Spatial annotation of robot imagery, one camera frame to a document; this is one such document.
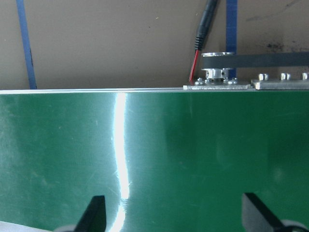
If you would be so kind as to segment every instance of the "glossy green surface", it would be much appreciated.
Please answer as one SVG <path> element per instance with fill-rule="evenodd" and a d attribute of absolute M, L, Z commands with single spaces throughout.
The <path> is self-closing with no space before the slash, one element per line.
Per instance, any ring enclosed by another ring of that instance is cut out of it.
<path fill-rule="evenodd" d="M 244 231 L 241 195 L 309 225 L 309 92 L 0 95 L 0 220 Z"/>

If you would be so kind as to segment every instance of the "blue tape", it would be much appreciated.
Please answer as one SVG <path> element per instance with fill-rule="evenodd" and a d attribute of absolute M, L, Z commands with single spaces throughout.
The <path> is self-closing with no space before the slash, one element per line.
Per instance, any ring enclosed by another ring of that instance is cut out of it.
<path fill-rule="evenodd" d="M 226 0 L 226 51 L 237 53 L 237 1 Z M 230 70 L 230 77 L 236 77 L 236 69 Z"/>
<path fill-rule="evenodd" d="M 37 85 L 35 81 L 35 75 L 34 75 L 34 69 L 33 69 L 33 63 L 32 63 L 24 0 L 16 0 L 16 5 L 17 5 L 17 11 L 18 11 L 18 17 L 19 17 L 21 37 L 22 37 L 23 46 L 24 46 L 29 86 L 30 86 L 30 89 L 36 89 Z"/>

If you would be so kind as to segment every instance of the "beige wall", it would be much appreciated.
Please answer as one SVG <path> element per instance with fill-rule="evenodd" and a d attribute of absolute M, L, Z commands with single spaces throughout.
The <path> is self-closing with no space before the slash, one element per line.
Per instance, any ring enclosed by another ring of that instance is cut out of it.
<path fill-rule="evenodd" d="M 25 0 L 38 88 L 182 86 L 205 2 Z M 238 53 L 308 51 L 308 10 L 308 0 L 239 0 Z M 0 1 L 0 17 L 5 32 L 0 35 L 5 51 L 0 54 L 0 88 L 28 88 L 15 0 Z M 204 52 L 224 50 L 221 0 Z M 297 77 L 305 69 L 239 69 L 238 75 L 277 77 L 283 70 Z"/>
<path fill-rule="evenodd" d="M 15 0 L 0 1 L 0 89 L 28 88 Z"/>

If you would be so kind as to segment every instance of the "black cable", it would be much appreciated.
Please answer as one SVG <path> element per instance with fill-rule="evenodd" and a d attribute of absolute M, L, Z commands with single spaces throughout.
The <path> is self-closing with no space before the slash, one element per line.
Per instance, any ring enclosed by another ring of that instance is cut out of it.
<path fill-rule="evenodd" d="M 218 0 L 208 0 L 197 30 L 195 50 L 202 50 Z"/>

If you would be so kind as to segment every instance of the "red wire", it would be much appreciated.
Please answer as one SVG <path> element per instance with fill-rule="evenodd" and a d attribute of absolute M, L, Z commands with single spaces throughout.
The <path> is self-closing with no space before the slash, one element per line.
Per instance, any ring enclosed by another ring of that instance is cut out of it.
<path fill-rule="evenodd" d="M 199 50 L 196 50 L 196 51 L 195 51 L 194 60 L 193 60 L 193 64 L 192 64 L 192 67 L 191 67 L 191 72 L 190 72 L 189 81 L 192 81 L 192 80 L 193 80 L 195 67 L 196 67 L 196 65 L 197 65 L 198 55 L 199 55 Z"/>

